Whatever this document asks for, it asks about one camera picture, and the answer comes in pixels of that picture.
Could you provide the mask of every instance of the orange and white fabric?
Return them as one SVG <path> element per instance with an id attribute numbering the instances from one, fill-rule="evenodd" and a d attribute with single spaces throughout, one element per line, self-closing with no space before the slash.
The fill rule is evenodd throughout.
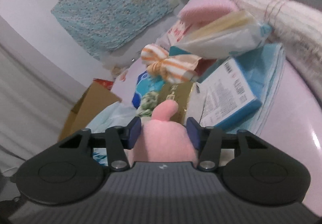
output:
<path id="1" fill-rule="evenodd" d="M 160 75 L 169 83 L 196 81 L 197 67 L 201 57 L 193 54 L 169 56 L 169 53 L 156 44 L 146 45 L 141 52 L 142 62 L 151 76 Z"/>

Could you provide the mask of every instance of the pink fuzzy object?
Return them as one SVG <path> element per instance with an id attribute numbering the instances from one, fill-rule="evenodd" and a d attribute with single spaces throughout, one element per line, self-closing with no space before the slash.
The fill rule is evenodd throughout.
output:
<path id="1" fill-rule="evenodd" d="M 230 0 L 190 0 L 178 17 L 190 24 L 209 23 L 232 11 L 239 11 L 239 8 Z"/>
<path id="2" fill-rule="evenodd" d="M 153 110 L 152 119 L 143 124 L 130 161 L 192 161 L 196 165 L 196 150 L 186 128 L 169 121 L 177 111 L 178 104 L 173 100 L 166 100 Z"/>

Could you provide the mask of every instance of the blue floral cloth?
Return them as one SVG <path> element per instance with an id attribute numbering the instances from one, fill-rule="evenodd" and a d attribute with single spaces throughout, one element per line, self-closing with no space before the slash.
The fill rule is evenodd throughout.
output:
<path id="1" fill-rule="evenodd" d="M 167 0 L 59 0 L 52 14 L 99 59 L 102 52 L 116 50 L 172 11 Z"/>

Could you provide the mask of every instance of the pink table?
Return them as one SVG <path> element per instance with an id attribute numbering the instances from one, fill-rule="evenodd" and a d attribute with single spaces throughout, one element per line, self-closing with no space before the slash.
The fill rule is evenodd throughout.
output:
<path id="1" fill-rule="evenodd" d="M 141 60 L 129 68 L 125 81 L 116 80 L 112 92 L 131 104 Z M 260 137 L 303 163 L 311 174 L 304 204 L 322 215 L 322 110 L 304 81 L 288 63 Z"/>

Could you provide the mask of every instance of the silver rivet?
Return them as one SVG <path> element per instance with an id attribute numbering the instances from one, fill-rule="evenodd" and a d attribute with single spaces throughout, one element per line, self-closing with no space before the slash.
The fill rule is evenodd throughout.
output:
<path id="1" fill-rule="evenodd" d="M 123 169 L 127 166 L 128 164 L 125 162 L 125 161 L 113 161 L 111 163 L 111 166 L 114 168 L 114 169 Z"/>
<path id="2" fill-rule="evenodd" d="M 202 161 L 200 163 L 200 167 L 204 168 L 204 169 L 212 169 L 216 166 L 216 164 L 213 161 Z"/>

